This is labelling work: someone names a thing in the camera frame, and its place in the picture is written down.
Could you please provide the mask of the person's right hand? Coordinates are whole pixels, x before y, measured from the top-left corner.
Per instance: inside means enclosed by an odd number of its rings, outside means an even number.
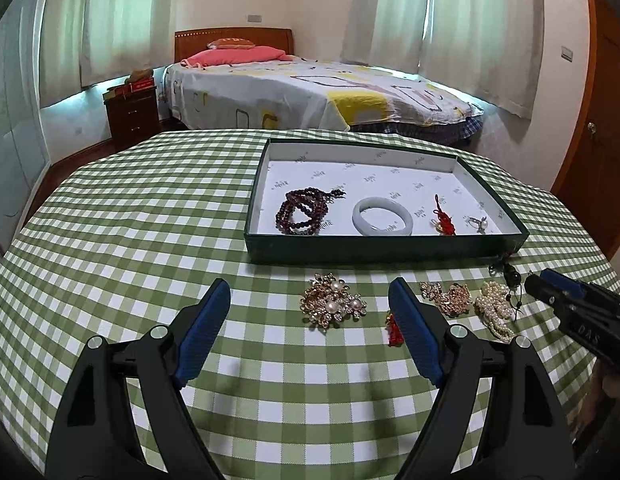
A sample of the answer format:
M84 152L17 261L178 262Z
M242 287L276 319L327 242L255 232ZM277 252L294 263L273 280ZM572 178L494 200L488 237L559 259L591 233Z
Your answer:
M596 416L602 411L602 404L607 400L620 402L620 373L615 372L604 361L597 359L592 376L590 376L590 388L576 416L575 437L580 437L582 432L594 422Z

